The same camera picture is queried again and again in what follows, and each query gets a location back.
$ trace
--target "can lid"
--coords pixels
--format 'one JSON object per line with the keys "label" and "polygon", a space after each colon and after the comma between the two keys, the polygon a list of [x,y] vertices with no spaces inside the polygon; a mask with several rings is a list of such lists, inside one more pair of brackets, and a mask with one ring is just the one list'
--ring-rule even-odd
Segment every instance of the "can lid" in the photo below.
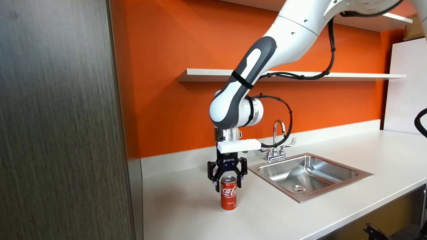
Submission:
{"label": "can lid", "polygon": [[223,183],[229,183],[229,184],[235,183],[236,182],[236,178],[233,177],[233,176],[224,176],[224,177],[222,177],[221,182],[223,182]]}

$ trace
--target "black cable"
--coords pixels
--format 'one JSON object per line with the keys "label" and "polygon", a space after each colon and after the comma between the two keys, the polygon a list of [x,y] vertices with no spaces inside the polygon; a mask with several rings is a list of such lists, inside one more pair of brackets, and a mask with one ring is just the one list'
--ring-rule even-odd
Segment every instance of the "black cable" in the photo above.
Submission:
{"label": "black cable", "polygon": [[421,118],[427,114],[427,108],[422,110],[417,117],[415,118],[414,124],[418,131],[427,138],[427,130],[421,125]]}
{"label": "black cable", "polygon": [[264,78],[264,77],[272,77],[272,76],[278,76],[278,77],[286,77],[286,78],[291,78],[291,79],[298,79],[298,80],[317,80],[320,79],[326,75],[328,75],[330,72],[330,70],[332,69],[333,66],[333,62],[335,60],[335,37],[333,34],[333,18],[329,21],[328,23],[328,33],[329,33],[329,42],[330,42],[330,51],[332,52],[332,56],[330,59],[330,63],[328,68],[323,71],[320,74],[317,74],[315,76],[304,76],[304,75],[297,75],[297,74],[293,74],[293,73],[287,73],[287,72],[274,72],[274,73],[267,73],[264,74],[262,76],[260,76],[259,79]]}
{"label": "black cable", "polygon": [[254,97],[252,97],[252,99],[256,99],[256,98],[272,98],[272,99],[275,99],[275,100],[277,100],[277,101],[280,101],[280,102],[284,103],[284,104],[286,105],[286,107],[288,108],[288,110],[289,110],[290,122],[289,122],[288,133],[286,133],[286,134],[283,136],[283,139],[282,139],[280,142],[276,143],[275,145],[266,145],[266,144],[261,143],[261,147],[264,147],[264,148],[268,148],[268,147],[278,147],[278,146],[282,145],[282,144],[283,144],[283,143],[284,143],[284,142],[289,138],[289,135],[290,135],[290,134],[291,134],[291,132],[292,132],[292,124],[293,124],[293,120],[292,120],[292,110],[291,110],[291,108],[289,107],[289,105],[288,105],[285,101],[283,101],[282,99],[280,99],[279,97],[267,96],[267,95],[263,95],[263,94],[259,94],[258,96],[254,96]]}

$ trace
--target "coca-cola logo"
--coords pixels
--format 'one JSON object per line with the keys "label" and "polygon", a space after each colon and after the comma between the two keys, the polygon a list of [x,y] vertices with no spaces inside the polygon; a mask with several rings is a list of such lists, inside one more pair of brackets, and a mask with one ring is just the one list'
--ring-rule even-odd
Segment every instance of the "coca-cola logo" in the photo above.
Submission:
{"label": "coca-cola logo", "polygon": [[234,185],[234,188],[224,188],[224,185],[221,184],[221,194],[228,196],[228,197],[233,197],[236,195],[236,185]]}

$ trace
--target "cardboard box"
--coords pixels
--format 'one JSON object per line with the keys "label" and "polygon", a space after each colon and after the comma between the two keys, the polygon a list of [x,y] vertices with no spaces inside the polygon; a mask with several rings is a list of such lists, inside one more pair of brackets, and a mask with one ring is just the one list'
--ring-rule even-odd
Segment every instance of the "cardboard box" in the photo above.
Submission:
{"label": "cardboard box", "polygon": [[408,18],[414,20],[414,23],[405,26],[404,41],[423,38],[424,32],[418,14],[411,15]]}

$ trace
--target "black strap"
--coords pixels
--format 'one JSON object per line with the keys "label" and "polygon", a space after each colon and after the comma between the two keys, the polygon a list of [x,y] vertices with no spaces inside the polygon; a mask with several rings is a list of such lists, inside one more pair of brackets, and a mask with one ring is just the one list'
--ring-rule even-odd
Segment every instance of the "black strap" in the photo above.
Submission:
{"label": "black strap", "polygon": [[251,107],[251,113],[249,115],[248,122],[246,122],[246,124],[243,125],[242,127],[248,125],[252,121],[252,119],[254,119],[254,103],[252,101],[252,98],[249,97],[249,95],[246,95],[245,99],[247,99],[249,101],[249,106]]}
{"label": "black strap", "polygon": [[254,86],[250,83],[248,83],[240,74],[238,74],[236,71],[233,71],[231,73],[231,76],[233,76],[238,82],[240,82],[241,85],[243,85],[247,89],[252,89]]}

